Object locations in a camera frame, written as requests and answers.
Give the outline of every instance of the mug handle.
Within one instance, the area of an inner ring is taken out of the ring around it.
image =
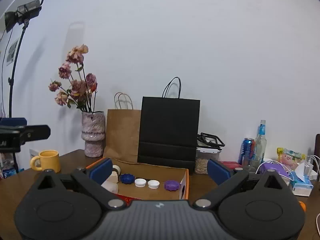
[[[41,167],[37,167],[35,166],[35,162],[36,160],[40,159],[40,156],[34,156],[31,161],[30,161],[30,166],[33,170],[35,171],[42,171],[42,168]]]

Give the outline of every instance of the studio light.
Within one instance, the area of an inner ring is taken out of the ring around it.
[[[37,17],[41,11],[43,0],[35,0],[24,5],[20,5],[15,12],[5,12],[4,20],[7,33],[11,31],[16,23],[23,24],[25,21]]]

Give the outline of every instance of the water bottle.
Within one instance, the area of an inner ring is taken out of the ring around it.
[[[260,128],[259,128],[259,134],[255,139],[255,159],[259,160],[259,165],[263,161],[264,152],[266,150],[267,146],[267,140],[266,140],[266,120],[261,120],[260,122]]]

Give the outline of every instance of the purple box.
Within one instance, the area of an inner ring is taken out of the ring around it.
[[[286,176],[286,177],[289,177],[288,173],[278,163],[263,163],[263,165],[261,165],[261,167],[260,167],[260,173],[263,174],[269,169],[273,169],[276,172],[278,172],[279,174]]]

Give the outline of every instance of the purple bottle cap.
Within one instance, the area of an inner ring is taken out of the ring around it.
[[[167,180],[164,183],[164,189],[169,191],[176,191],[180,188],[180,183],[175,180]]]

